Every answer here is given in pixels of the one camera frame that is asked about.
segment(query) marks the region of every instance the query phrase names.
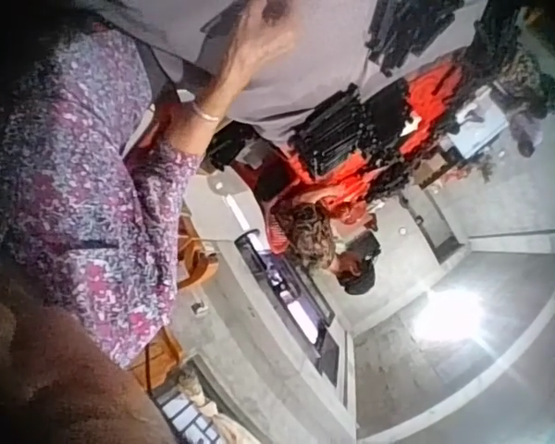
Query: sleeve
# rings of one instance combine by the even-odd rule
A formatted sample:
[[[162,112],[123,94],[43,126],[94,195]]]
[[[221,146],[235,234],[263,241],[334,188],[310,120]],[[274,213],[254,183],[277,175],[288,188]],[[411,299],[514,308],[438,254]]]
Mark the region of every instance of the sleeve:
[[[319,204],[301,203],[277,220],[290,241],[293,256],[307,268],[328,268],[335,258],[335,240],[327,212]]]
[[[161,138],[130,172],[142,205],[146,233],[156,254],[164,256],[159,258],[159,264],[176,263],[183,194],[201,161],[201,156],[178,152]]]

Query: bracelet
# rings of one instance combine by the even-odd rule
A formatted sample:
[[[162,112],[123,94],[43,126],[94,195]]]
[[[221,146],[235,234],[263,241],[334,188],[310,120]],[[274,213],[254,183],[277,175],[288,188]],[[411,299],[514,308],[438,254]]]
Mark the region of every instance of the bracelet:
[[[201,117],[203,120],[206,120],[208,122],[217,123],[221,119],[221,117],[210,116],[209,114],[205,113],[202,108],[200,108],[200,106],[195,103],[195,101],[191,102],[191,109],[198,117]]]

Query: purple floral dress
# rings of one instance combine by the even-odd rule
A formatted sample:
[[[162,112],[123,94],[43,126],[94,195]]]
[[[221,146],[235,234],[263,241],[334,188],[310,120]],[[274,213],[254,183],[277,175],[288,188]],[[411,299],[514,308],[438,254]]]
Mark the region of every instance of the purple floral dress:
[[[0,109],[0,250],[126,367],[169,322],[181,197],[200,158],[160,142],[124,166],[151,90],[118,31],[62,43],[16,94]]]

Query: skin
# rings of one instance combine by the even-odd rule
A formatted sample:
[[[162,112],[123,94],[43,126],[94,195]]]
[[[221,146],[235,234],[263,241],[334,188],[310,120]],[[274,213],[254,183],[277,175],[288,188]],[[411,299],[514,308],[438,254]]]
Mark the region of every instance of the skin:
[[[208,115],[223,117],[252,75],[294,45],[290,2],[280,17],[271,14],[271,24],[266,5],[247,5],[222,68],[197,98]],[[177,108],[166,136],[178,152],[203,155],[216,125]],[[32,278],[1,261],[0,442],[177,442],[134,377],[109,361],[71,314],[37,303],[33,292],[41,289]]]

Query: gray fabric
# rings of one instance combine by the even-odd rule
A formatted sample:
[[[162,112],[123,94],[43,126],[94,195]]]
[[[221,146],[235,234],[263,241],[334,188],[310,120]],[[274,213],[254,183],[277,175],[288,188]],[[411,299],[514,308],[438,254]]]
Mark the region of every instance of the gray fabric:
[[[175,81],[181,80],[177,72],[183,72],[177,71],[180,58],[214,72],[227,43],[228,36],[206,38],[201,29],[220,16],[231,0],[119,0],[125,7],[111,0],[76,1],[95,8],[121,29],[156,48],[154,53],[161,66]],[[467,46],[475,34],[473,24],[487,3],[466,2],[454,23],[432,46],[420,57],[410,56],[387,79],[367,60],[364,44],[376,1],[295,0],[302,18],[297,49],[259,73],[234,103],[229,116],[254,124],[268,140],[284,142],[290,128],[302,122],[309,110],[349,83],[358,84],[367,97],[440,56]]]

